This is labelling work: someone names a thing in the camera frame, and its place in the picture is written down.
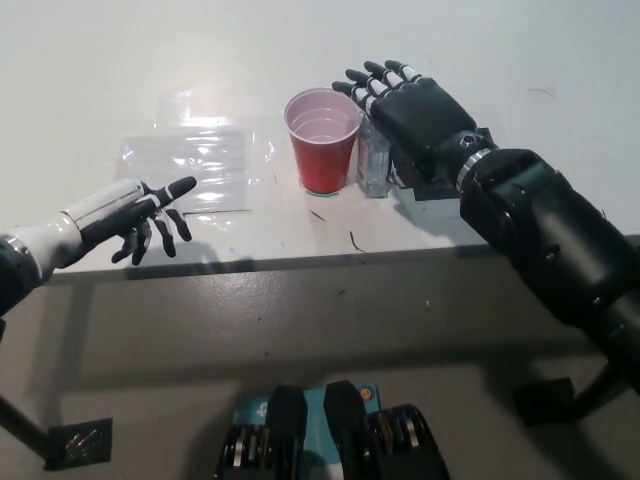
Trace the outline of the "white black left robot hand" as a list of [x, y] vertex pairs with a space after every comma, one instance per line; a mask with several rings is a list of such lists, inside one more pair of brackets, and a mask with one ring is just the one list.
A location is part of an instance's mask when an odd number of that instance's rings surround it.
[[151, 225], [159, 231], [166, 255], [173, 258], [174, 236], [179, 235], [184, 241], [192, 236], [184, 216], [172, 203], [196, 185], [192, 176], [159, 189], [139, 180], [120, 180], [61, 210], [48, 222], [3, 233], [1, 240], [33, 265], [37, 286], [44, 284], [55, 270], [75, 264], [116, 236], [124, 243], [112, 261], [131, 257], [133, 264], [140, 264], [152, 236]]

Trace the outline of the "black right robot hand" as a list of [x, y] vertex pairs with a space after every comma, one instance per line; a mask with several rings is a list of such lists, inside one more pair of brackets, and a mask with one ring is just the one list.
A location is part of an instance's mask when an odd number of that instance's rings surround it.
[[467, 111], [434, 79], [396, 60], [347, 69], [332, 88], [349, 97], [373, 126], [428, 180], [457, 183], [480, 152], [497, 148]]

